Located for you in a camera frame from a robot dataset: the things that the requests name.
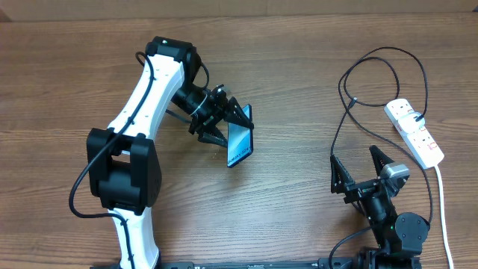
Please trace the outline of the blue Samsung smartphone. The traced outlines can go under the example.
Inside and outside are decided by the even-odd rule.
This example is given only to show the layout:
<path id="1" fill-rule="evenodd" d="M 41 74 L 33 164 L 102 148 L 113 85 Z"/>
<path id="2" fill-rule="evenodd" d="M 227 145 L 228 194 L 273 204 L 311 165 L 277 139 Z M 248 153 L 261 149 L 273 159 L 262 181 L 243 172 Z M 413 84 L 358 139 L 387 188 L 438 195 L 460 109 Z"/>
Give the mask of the blue Samsung smartphone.
<path id="1" fill-rule="evenodd" d="M 228 124 L 227 167 L 233 168 L 253 153 L 252 129 Z"/>

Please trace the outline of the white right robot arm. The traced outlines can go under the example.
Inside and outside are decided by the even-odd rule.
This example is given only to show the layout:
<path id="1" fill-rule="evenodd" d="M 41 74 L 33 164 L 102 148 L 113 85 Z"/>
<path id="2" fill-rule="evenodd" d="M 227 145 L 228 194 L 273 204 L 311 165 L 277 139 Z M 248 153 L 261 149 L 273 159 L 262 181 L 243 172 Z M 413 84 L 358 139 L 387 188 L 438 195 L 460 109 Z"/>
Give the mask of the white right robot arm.
<path id="1" fill-rule="evenodd" d="M 376 177 L 356 182 L 336 155 L 330 156 L 331 192 L 343 194 L 346 204 L 361 210 L 369 223 L 339 241 L 327 259 L 320 259 L 324 268 L 420 268 L 419 255 L 427 239 L 430 223 L 418 214 L 398 214 L 392 198 L 407 183 L 409 168 L 393 161 L 377 146 L 370 147 Z M 371 231 L 377 247 L 362 247 L 353 257 L 335 258 L 335 251 L 345 242 Z"/>

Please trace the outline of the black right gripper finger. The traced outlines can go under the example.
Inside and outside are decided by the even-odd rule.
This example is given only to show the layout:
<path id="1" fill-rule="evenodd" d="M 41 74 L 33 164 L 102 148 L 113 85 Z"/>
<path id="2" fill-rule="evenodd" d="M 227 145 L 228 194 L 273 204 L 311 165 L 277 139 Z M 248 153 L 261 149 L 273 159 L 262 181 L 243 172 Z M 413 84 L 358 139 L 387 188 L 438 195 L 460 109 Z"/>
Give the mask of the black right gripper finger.
<path id="1" fill-rule="evenodd" d="M 354 184 L 354 180 L 336 155 L 330 156 L 330 164 L 332 172 L 331 192 L 336 194 L 343 193 L 349 186 Z"/>
<path id="2" fill-rule="evenodd" d="M 380 176 L 382 169 L 385 165 L 391 164 L 394 162 L 393 159 L 388 157 L 378 146 L 372 145 L 369 147 L 371 157 L 373 159 L 373 164 L 376 170 L 376 174 Z"/>

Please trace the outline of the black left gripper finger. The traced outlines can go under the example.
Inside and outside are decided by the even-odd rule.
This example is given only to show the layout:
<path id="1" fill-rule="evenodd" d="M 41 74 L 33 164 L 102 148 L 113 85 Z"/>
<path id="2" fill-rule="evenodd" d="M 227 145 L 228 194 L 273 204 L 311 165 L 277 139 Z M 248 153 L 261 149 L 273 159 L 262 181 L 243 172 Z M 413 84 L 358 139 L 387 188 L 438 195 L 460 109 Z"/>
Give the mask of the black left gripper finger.
<path id="1" fill-rule="evenodd" d="M 223 133 L 216 127 L 204 128 L 198 134 L 198 141 L 202 143 L 209 143 L 221 147 L 227 147 L 228 141 Z"/>
<path id="2" fill-rule="evenodd" d="M 243 112 L 238 101 L 232 97 L 225 108 L 225 116 L 223 118 L 227 123 L 233 123 L 247 129 L 254 129 L 254 124 L 250 118 Z"/>

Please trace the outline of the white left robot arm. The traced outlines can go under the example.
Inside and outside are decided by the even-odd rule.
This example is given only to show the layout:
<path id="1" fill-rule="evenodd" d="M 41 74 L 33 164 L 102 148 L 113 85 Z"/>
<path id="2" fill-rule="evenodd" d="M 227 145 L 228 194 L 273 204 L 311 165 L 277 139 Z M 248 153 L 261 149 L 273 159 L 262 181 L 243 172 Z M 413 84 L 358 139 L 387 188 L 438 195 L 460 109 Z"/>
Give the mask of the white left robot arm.
<path id="1" fill-rule="evenodd" d="M 155 37 L 136 59 L 143 71 L 120 114 L 106 129 L 87 137 L 87 177 L 90 191 L 114 221 L 121 259 L 115 268 L 160 268 L 152 207 L 161 189 L 161 168 L 155 139 L 169 104 L 188 117 L 188 131 L 201 143 L 226 148 L 226 165 L 233 168 L 253 153 L 252 107 L 228 97 L 223 85 L 214 89 L 194 83 L 206 66 L 192 43 Z"/>

